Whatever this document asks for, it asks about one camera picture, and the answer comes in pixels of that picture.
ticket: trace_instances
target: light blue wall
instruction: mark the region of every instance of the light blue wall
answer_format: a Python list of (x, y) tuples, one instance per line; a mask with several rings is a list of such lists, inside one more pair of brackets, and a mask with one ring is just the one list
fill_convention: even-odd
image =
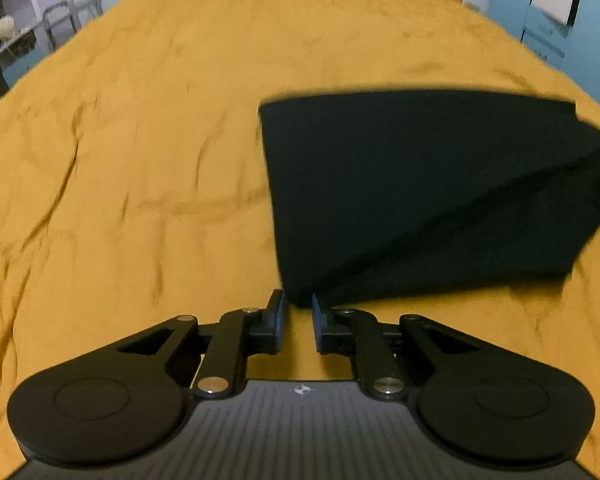
[(600, 0), (580, 0), (562, 70), (600, 103)]

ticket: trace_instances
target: bed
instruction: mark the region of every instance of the bed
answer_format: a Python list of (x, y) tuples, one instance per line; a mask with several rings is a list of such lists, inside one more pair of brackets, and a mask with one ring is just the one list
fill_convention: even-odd
[[(471, 88), (600, 105), (461, 0), (123, 0), (0, 100), (0, 480), (25, 378), (178, 314), (215, 322), (279, 286), (258, 105), (293, 92)], [(581, 380), (600, 478), (600, 228), (562, 286), (362, 305), (422, 314)], [(343, 378), (294, 310), (250, 376)]]

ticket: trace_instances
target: yellow blanket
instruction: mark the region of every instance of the yellow blanket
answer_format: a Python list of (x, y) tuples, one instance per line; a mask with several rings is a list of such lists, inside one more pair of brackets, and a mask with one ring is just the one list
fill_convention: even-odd
[[(279, 285), (257, 107), (343, 88), (462, 87), (600, 106), (461, 0), (123, 0), (0, 101), (0, 479), (23, 461), (6, 420), (31, 374), (177, 314), (213, 322)], [(365, 305), (417, 312), (559, 367), (596, 421), (600, 229), (562, 288)], [(252, 376), (342, 376), (294, 314)]]

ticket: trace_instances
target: chair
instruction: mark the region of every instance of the chair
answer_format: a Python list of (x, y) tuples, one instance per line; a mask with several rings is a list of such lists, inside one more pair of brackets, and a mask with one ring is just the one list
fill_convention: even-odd
[(58, 46), (56, 38), (54, 38), (53, 27), (57, 27), (60, 23), (64, 23), (66, 19), (71, 21), (71, 26), (74, 29), (74, 34), (78, 32), (78, 28), (75, 24), (74, 13), (72, 12), (72, 6), (68, 1), (63, 0), (51, 6), (48, 6), (42, 13), (42, 23), (45, 27), (45, 32), (51, 43), (52, 50), (55, 50)]
[(78, 23), (78, 28), (82, 26), (79, 17), (82, 11), (88, 10), (94, 18), (103, 15), (102, 0), (69, 0), (69, 6), (74, 20)]

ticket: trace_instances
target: wrinkled fabric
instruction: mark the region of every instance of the wrinkled fabric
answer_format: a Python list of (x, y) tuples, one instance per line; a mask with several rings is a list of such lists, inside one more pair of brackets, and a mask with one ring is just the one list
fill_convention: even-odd
[[(263, 100), (350, 88), (479, 88), (600, 106), (460, 0), (123, 0), (0, 100), (0, 479), (23, 457), (6, 420), (33, 373), (177, 314), (215, 322), (279, 285), (258, 124)], [(363, 305), (416, 312), (561, 368), (597, 417), (600, 229), (562, 287)], [(337, 378), (294, 312), (250, 375)]]

